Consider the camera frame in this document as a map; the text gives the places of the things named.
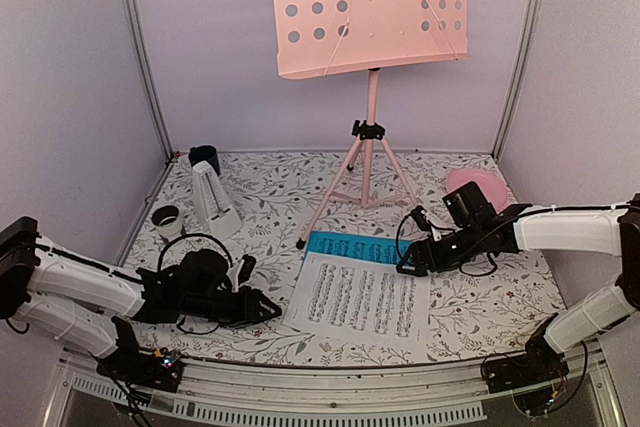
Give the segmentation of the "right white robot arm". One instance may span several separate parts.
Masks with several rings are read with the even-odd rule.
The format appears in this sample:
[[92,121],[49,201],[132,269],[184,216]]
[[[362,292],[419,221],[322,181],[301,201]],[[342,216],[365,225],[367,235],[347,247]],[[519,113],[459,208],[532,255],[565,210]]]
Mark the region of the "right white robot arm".
[[637,198],[610,206],[512,204],[497,212],[478,184],[468,182],[443,202],[456,230],[411,243],[400,256],[397,272],[423,277],[460,268],[478,255],[536,250],[604,253],[621,261],[621,274],[613,282],[536,329],[517,362],[524,382],[539,382],[576,344],[638,312]]

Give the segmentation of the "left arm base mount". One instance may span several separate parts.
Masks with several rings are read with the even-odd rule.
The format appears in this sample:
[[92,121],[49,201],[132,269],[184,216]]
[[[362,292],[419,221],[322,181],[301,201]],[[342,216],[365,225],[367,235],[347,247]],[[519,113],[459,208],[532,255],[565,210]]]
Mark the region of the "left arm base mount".
[[144,352],[136,343],[123,343],[113,353],[96,359],[97,372],[128,385],[176,393],[184,371],[181,358],[179,350],[162,347]]

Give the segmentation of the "pink music stand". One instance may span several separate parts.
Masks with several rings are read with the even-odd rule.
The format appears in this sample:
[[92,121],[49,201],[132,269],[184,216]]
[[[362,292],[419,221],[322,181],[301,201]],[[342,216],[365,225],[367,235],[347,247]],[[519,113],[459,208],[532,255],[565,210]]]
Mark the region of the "pink music stand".
[[304,249],[331,199],[377,206],[370,196],[373,150],[380,144],[403,189],[391,201],[417,201],[376,121],[384,68],[468,58],[467,0],[273,0],[279,75],[305,80],[365,71],[367,115],[296,246]]

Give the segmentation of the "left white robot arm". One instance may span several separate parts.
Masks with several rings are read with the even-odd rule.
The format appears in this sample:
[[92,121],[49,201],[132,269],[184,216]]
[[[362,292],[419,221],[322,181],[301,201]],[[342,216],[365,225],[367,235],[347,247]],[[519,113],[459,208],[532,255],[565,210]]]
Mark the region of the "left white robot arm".
[[246,255],[234,267],[219,244],[190,251],[176,265],[128,273],[64,249],[24,216],[1,232],[1,317],[33,324],[138,381],[149,362],[133,322],[171,324],[186,316],[239,327],[280,316],[277,304],[248,286],[254,266]]

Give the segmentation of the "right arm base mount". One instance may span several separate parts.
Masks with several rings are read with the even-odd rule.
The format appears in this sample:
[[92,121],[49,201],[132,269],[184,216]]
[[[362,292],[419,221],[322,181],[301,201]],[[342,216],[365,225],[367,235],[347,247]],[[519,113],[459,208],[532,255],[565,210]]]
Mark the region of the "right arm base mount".
[[490,393],[524,388],[538,383],[561,379],[569,373],[563,354],[546,344],[533,343],[515,356],[485,359],[480,374]]

